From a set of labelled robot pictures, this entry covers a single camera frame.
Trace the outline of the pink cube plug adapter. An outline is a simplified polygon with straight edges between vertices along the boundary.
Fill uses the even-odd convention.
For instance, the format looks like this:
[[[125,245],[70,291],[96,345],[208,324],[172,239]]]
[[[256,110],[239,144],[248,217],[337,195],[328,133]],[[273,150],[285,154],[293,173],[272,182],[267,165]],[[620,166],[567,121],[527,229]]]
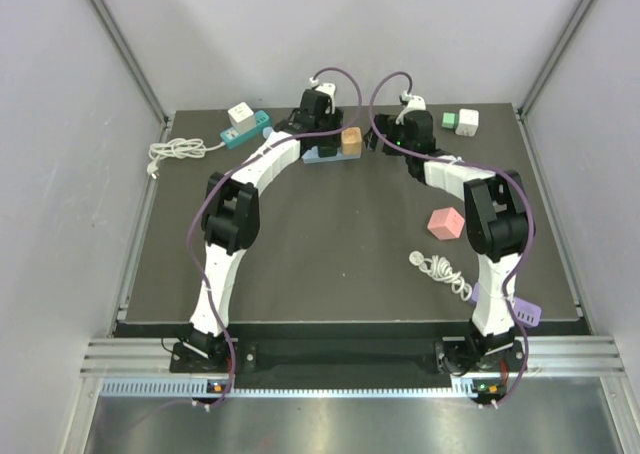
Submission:
[[[442,241],[458,239],[464,227],[464,217],[453,207],[434,210],[427,223],[428,231]]]

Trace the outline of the purple power strip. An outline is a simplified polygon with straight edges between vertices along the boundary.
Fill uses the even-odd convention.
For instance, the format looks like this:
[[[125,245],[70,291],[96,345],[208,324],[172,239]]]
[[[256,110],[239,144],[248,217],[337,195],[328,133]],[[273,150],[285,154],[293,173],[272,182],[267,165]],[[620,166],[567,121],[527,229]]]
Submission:
[[[542,309],[537,304],[515,297],[513,309],[518,320],[525,326],[535,328],[539,325]]]

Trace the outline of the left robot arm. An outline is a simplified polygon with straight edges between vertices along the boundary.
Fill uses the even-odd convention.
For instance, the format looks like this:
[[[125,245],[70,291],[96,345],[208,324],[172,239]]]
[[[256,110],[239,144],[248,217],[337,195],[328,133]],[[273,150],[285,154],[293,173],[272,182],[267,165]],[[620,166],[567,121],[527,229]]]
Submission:
[[[229,304],[240,263],[259,234],[260,197],[284,169],[309,150],[337,152],[344,111],[337,106],[336,91],[333,83],[313,79],[300,105],[276,125],[254,153],[238,167],[210,176],[196,217],[205,244],[205,260],[195,262],[200,292],[174,350],[182,368],[234,371]]]

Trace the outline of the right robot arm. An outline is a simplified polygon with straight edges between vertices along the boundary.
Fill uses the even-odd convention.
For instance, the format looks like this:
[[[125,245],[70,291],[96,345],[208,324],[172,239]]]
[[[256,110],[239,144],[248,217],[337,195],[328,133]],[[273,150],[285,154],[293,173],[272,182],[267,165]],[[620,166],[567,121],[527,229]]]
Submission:
[[[466,235],[478,259],[477,293],[466,336],[462,373],[487,370],[525,333],[515,313],[518,268],[535,237],[533,212],[515,171],[484,167],[437,147],[433,117],[424,108],[370,114],[370,136],[404,157],[411,177],[463,202]]]

